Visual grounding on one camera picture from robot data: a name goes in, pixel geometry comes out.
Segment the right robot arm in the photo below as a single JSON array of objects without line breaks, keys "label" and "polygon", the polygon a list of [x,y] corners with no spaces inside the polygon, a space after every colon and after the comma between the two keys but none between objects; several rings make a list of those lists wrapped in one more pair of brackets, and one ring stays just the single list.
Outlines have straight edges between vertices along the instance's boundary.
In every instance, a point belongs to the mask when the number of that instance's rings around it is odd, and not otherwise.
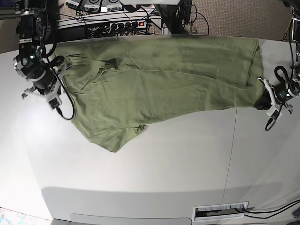
[{"label": "right robot arm", "polygon": [[63,56],[55,56],[58,12],[56,0],[21,0],[16,32],[19,53],[13,59],[14,69],[26,81],[33,83],[22,97],[29,94],[45,98],[48,103],[61,104],[61,78],[71,67]]}]

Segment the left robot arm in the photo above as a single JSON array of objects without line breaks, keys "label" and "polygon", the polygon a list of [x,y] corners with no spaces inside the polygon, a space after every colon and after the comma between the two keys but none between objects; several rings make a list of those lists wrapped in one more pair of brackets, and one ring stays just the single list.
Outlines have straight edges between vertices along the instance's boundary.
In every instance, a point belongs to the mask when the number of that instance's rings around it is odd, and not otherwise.
[{"label": "left robot arm", "polygon": [[256,101],[257,110],[266,110],[272,120],[277,120],[283,110],[293,112],[292,105],[288,101],[300,96],[300,2],[298,0],[282,1],[285,7],[290,8],[292,13],[291,21],[285,33],[291,50],[292,65],[288,73],[283,66],[276,66],[274,75],[279,84],[272,85],[268,79],[258,77],[264,85],[263,95]]}]

